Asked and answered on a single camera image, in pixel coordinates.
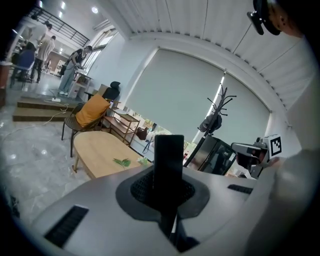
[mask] tiled floor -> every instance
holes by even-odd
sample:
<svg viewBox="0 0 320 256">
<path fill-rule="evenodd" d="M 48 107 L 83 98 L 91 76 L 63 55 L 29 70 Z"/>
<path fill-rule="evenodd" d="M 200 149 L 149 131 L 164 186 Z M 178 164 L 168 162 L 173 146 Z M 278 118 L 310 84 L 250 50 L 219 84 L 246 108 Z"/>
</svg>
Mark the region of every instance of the tiled floor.
<svg viewBox="0 0 320 256">
<path fill-rule="evenodd" d="M 39 84 L 21 83 L 7 87 L 6 105 L 0 109 L 0 178 L 19 203 L 21 219 L 30 224 L 46 207 L 65 194 L 89 181 L 81 164 L 72 171 L 70 158 L 71 130 L 65 127 L 61 141 L 62 122 L 13 122 L 17 100 L 22 94 L 51 95 L 58 91 L 60 80 L 43 74 Z"/>
</svg>

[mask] orange chair cushion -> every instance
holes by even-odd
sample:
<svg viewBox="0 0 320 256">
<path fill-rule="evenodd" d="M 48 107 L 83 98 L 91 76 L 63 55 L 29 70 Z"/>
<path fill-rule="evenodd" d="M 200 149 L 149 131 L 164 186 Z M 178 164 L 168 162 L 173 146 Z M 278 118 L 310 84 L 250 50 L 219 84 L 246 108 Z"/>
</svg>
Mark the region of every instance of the orange chair cushion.
<svg viewBox="0 0 320 256">
<path fill-rule="evenodd" d="M 75 114 L 75 119 L 82 127 L 99 118 L 109 108 L 110 103 L 96 94 L 88 100 L 82 109 Z"/>
</svg>

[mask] desk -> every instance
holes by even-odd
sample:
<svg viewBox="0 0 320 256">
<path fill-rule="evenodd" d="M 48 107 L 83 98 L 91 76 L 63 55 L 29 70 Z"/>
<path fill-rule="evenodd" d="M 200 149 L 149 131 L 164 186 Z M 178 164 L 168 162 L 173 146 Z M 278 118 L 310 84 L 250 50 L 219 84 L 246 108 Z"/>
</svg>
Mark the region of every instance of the desk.
<svg viewBox="0 0 320 256">
<path fill-rule="evenodd" d="M 77 172 L 78 161 L 81 160 L 91 179 L 141 166 L 137 162 L 140 155 L 107 132 L 87 131 L 80 133 L 74 138 L 73 144 L 76 152 L 73 170 Z M 114 159 L 129 159 L 131 164 L 123 168 L 115 163 Z"/>
<path fill-rule="evenodd" d="M 92 80 L 91 77 L 87 76 L 86 74 L 75 71 L 75 80 L 72 82 L 68 97 L 75 99 L 78 95 L 78 92 L 81 88 L 86 92 L 90 86 L 90 81 Z"/>
</svg>

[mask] roller shade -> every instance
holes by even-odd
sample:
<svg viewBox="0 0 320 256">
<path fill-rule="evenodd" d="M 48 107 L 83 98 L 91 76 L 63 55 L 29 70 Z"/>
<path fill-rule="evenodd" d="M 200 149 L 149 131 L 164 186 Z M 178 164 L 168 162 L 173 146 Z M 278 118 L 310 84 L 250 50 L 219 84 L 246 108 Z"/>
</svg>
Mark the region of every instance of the roller shade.
<svg viewBox="0 0 320 256">
<path fill-rule="evenodd" d="M 222 116 L 222 126 L 213 135 L 229 145 L 233 142 L 252 144 L 257 137 L 263 137 L 270 116 L 266 106 L 243 83 L 229 74 L 225 75 L 223 87 L 228 88 L 227 96 L 237 97 L 225 105 L 227 111 L 221 111 L 228 116 Z"/>
<path fill-rule="evenodd" d="M 206 116 L 224 71 L 197 58 L 160 49 L 126 106 L 191 142 Z"/>
</svg>

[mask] jeans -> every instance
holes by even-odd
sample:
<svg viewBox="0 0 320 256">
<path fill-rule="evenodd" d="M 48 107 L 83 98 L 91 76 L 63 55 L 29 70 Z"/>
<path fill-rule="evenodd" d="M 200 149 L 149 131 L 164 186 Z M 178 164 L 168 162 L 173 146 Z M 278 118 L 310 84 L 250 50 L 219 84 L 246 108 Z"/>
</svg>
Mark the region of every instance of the jeans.
<svg viewBox="0 0 320 256">
<path fill-rule="evenodd" d="M 37 70 L 38 72 L 38 78 L 37 78 L 37 82 L 40 81 L 41 78 L 41 71 L 42 71 L 42 65 L 43 65 L 44 61 L 38 58 L 35 58 L 33 67 L 32 67 L 32 71 L 31 71 L 31 75 L 30 75 L 30 79 L 33 80 L 35 77 L 35 71 Z"/>
<path fill-rule="evenodd" d="M 61 83 L 59 86 L 59 90 L 68 93 L 70 86 L 74 80 L 75 77 L 75 66 L 72 63 L 72 61 L 69 62 L 68 66 L 66 66 L 64 75 L 61 78 Z"/>
</svg>

